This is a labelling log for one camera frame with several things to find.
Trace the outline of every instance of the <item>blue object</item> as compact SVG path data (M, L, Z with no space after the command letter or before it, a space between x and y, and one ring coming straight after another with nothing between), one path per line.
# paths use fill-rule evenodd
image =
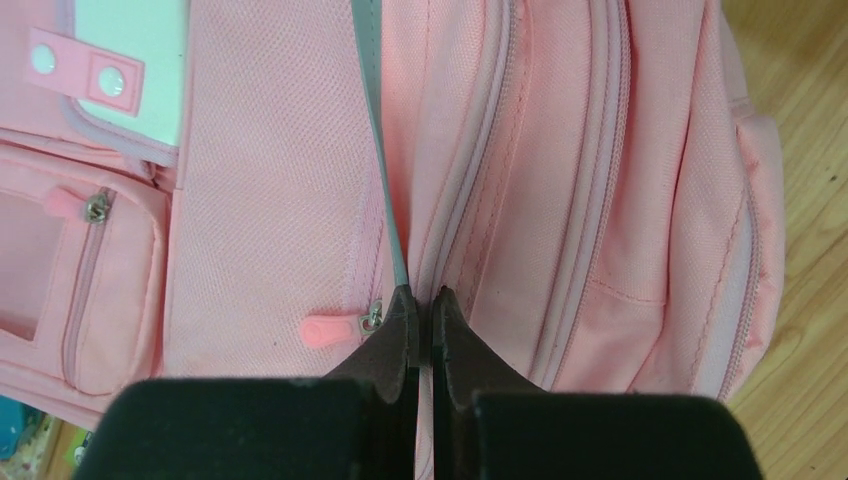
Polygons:
M8 460L18 445L38 428L43 414L21 402L0 396L0 460Z

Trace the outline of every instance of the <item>side pocket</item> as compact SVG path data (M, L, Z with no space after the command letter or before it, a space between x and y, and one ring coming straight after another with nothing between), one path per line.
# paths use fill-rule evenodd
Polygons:
M0 145L0 391L98 409L151 374L166 209L124 176Z
M760 239L761 263L751 320L740 324L734 352L720 393L735 393L762 359L774 332L785 270L786 219L783 205L783 154L772 118L758 115L750 103L734 109L736 137L750 184L750 201Z

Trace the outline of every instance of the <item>wooden floor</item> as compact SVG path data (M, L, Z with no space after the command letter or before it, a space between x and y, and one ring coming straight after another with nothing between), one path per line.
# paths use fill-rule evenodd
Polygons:
M784 144L786 289L731 407L769 479L848 478L848 0L726 0Z

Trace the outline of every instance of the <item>backpack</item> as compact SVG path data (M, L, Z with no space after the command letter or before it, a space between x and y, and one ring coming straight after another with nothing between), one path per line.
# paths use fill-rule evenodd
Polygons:
M537 385L737 391L785 234L720 2L353 4L2 3L0 394L91 428L151 376L322 375L387 207L415 297Z

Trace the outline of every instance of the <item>gray strap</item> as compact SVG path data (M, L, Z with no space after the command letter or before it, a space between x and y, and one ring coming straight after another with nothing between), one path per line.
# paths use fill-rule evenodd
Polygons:
M382 0L350 0L350 5L353 10L353 29L356 34L356 49L359 52L362 83L365 85L365 100L368 103L371 131L374 133L377 160L380 163L380 177L383 180L386 225L389 227L389 245L392 250L392 269L395 273L395 286L398 286L409 284L409 277L406 272L403 251L400 248L400 236L395 222L392 199L389 195L389 176L386 169L386 154L383 150L383 121L380 110L380 54L383 18L381 2Z

